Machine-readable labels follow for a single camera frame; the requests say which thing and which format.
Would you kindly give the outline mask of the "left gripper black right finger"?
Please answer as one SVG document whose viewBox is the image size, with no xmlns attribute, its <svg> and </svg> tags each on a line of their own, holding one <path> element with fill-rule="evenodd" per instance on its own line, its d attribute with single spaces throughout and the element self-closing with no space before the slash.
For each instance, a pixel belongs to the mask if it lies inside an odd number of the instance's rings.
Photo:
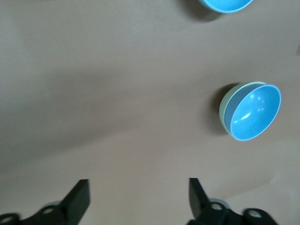
<svg viewBox="0 0 300 225">
<path fill-rule="evenodd" d="M 272 216 L 257 208 L 247 208 L 237 214 L 228 204 L 206 195 L 197 178 L 189 179 L 189 203 L 194 219 L 189 225 L 276 225 Z"/>
</svg>

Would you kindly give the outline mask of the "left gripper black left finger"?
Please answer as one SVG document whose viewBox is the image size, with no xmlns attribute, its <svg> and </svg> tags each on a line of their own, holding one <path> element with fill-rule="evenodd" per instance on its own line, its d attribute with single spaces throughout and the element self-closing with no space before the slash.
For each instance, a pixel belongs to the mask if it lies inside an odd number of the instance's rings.
<svg viewBox="0 0 300 225">
<path fill-rule="evenodd" d="M 89 205 L 89 180 L 79 180 L 61 201 L 50 202 L 25 219 L 21 219 L 17 213 L 2 214 L 0 223 L 2 225 L 77 225 Z"/>
</svg>

